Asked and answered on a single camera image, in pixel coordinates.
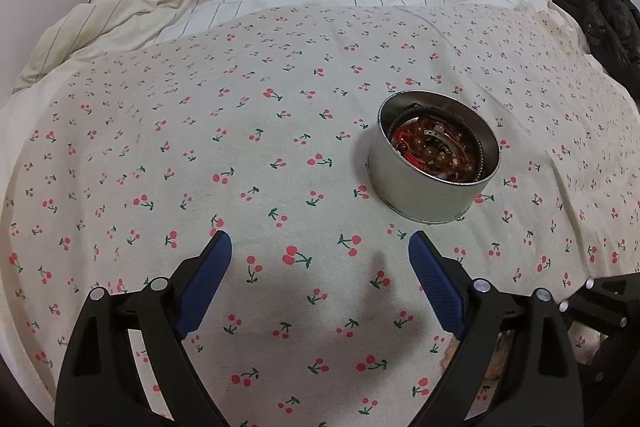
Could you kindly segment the round silver metal tin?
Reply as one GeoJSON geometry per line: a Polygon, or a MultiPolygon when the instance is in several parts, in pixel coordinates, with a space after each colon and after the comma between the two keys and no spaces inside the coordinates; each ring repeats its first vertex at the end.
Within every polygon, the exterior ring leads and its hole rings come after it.
{"type": "Polygon", "coordinates": [[[367,172],[398,215],[442,225],[472,207],[500,160],[495,133],[473,109],[435,92],[402,91],[378,109],[367,172]]]}

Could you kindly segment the red jewelry in tin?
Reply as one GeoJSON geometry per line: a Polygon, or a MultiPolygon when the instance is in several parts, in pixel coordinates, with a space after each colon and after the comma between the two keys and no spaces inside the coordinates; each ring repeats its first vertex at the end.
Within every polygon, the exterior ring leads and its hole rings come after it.
{"type": "Polygon", "coordinates": [[[431,116],[407,118],[395,124],[390,143],[410,165],[434,178],[471,183],[483,174],[480,140],[455,120],[431,116]]]}

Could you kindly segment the cherry print white bedsheet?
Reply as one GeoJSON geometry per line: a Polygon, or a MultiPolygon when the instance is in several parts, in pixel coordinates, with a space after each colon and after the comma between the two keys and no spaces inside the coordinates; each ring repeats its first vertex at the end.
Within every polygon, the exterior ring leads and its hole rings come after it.
{"type": "Polygon", "coordinates": [[[501,162],[427,229],[502,291],[570,295],[639,266],[639,117],[552,11],[265,10],[65,77],[6,191],[6,350],[50,409],[90,289],[142,288],[226,231],[233,259],[186,352],[235,426],[403,426],[449,336],[373,192],[378,109],[450,96],[501,162]]]}

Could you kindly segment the black jacket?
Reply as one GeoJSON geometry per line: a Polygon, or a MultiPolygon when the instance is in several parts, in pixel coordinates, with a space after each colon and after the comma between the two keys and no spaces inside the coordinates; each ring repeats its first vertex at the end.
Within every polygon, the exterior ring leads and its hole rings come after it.
{"type": "Polygon", "coordinates": [[[630,0],[552,0],[576,20],[593,57],[639,100],[639,10],[630,0]]]}

